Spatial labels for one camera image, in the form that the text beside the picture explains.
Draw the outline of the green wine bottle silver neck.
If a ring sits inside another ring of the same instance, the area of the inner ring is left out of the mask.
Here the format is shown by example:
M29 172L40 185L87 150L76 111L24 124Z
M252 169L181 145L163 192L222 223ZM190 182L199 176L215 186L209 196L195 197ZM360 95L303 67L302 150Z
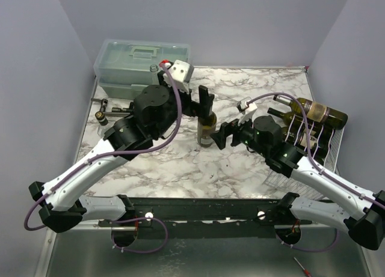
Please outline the green wine bottle silver neck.
M217 115L212 111L207 117L198 117L197 143L201 147L208 148L213 144L211 133L215 132L216 125Z

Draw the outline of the tall clear glass bottle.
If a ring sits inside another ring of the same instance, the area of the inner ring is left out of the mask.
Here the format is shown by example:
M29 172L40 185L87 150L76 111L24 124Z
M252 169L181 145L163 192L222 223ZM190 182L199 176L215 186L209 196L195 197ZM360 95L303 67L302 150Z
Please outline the tall clear glass bottle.
M159 79L158 79L159 67L156 64L152 64L150 65L149 70L152 74L152 85L158 85L159 84Z

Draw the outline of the green wine bottle tan label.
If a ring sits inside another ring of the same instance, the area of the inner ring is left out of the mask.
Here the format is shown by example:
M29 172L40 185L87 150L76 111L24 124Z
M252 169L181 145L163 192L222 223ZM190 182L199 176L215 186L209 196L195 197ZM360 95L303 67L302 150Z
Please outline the green wine bottle tan label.
M310 150L310 155L311 155L312 159L315 162L317 162L320 165L324 166L325 158L326 158L326 155L327 155L327 150L324 150L322 148L318 148L317 150L316 149L311 149Z

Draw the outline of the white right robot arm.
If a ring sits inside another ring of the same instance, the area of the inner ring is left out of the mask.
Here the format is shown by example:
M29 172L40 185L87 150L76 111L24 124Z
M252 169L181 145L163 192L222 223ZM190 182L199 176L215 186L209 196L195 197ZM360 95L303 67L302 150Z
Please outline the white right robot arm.
M379 249L384 239L384 191L374 193L359 187L310 160L303 150L283 140L282 128L270 116L244 123L225 122L211 133L220 150L225 148L228 136L232 137L233 147L244 144L264 157L276 173L308 185L330 199L330 203L324 203L292 194L288 203L277 208L280 222L314 221L347 233L366 249Z

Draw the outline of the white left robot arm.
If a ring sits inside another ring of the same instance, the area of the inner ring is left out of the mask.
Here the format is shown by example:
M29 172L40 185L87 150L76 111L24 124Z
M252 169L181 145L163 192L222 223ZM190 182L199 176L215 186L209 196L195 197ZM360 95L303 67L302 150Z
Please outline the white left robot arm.
M179 127L182 115L207 117L213 101L214 95L203 85L198 102L189 91L175 93L166 85L145 88L130 105L129 114L117 120L78 163L47 183L35 181L29 186L43 226L63 233L82 221L97 219L129 225L135 213L128 197L87 197L85 192L137 155L155 151L154 141L171 126Z

